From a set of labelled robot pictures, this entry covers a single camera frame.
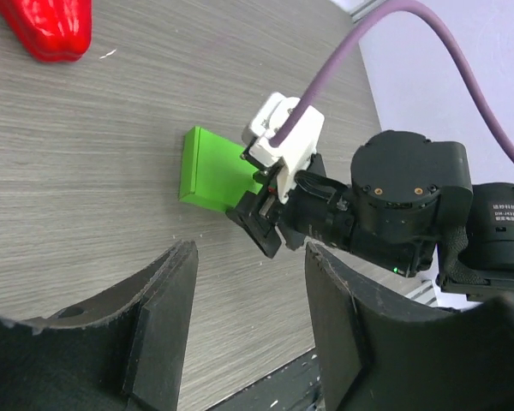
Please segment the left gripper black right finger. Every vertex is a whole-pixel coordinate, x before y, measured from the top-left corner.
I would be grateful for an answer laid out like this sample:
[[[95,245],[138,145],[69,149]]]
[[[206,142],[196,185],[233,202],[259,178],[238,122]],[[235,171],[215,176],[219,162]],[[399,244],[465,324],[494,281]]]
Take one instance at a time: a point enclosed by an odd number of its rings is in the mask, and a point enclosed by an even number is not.
[[[514,410],[514,295],[428,307],[308,244],[308,304],[330,410]]]

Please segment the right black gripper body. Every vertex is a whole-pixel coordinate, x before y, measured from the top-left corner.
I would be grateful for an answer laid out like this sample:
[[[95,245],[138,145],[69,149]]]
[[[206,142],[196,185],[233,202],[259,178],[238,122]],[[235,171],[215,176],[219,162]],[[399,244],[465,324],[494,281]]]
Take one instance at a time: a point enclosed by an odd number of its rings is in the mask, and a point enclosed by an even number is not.
[[[273,174],[259,192],[245,193],[227,217],[267,258],[312,239],[402,277],[432,264],[443,276],[469,275],[458,258],[468,245],[465,225],[473,200],[464,145],[387,130],[356,150],[350,176],[347,184],[327,177],[315,154],[296,173],[286,202]]]

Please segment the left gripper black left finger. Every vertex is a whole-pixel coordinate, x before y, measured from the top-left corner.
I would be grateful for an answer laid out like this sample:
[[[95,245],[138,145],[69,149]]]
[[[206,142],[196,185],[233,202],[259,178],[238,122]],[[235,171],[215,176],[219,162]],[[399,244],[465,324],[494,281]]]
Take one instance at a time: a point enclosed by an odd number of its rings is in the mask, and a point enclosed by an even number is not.
[[[0,315],[0,410],[174,410],[198,271],[179,241],[49,318]]]

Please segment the green paper box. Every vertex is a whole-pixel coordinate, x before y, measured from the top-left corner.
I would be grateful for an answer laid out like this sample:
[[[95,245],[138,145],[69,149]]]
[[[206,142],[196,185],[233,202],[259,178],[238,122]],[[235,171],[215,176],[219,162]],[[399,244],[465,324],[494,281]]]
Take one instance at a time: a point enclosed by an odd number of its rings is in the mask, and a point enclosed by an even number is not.
[[[178,199],[211,211],[226,212],[247,192],[258,193],[257,169],[241,159],[244,148],[195,126],[183,139]]]

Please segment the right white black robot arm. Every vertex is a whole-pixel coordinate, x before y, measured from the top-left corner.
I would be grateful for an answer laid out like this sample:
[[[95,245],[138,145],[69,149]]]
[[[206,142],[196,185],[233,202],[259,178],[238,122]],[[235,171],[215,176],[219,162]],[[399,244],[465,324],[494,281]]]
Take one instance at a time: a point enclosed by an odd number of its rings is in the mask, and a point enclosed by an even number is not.
[[[227,215],[270,258],[312,238],[401,277],[437,266],[440,289],[469,301],[514,292],[514,184],[474,184],[464,145],[387,130],[350,176],[327,177],[314,154],[286,196],[273,172]]]

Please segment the red bell pepper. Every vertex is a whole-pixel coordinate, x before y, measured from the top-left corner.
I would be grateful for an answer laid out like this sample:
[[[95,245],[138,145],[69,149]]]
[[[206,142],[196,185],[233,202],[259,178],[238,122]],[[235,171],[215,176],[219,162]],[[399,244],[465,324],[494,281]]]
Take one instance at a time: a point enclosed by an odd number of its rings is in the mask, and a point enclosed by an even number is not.
[[[92,0],[2,0],[0,15],[42,63],[76,62],[92,43]]]

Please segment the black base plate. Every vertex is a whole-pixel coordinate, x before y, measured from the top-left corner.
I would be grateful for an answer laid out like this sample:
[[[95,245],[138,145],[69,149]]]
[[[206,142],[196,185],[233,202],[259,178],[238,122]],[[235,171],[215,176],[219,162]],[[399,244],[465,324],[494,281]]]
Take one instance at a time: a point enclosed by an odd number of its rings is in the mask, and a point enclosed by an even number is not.
[[[210,408],[216,411],[324,409],[314,348]]]

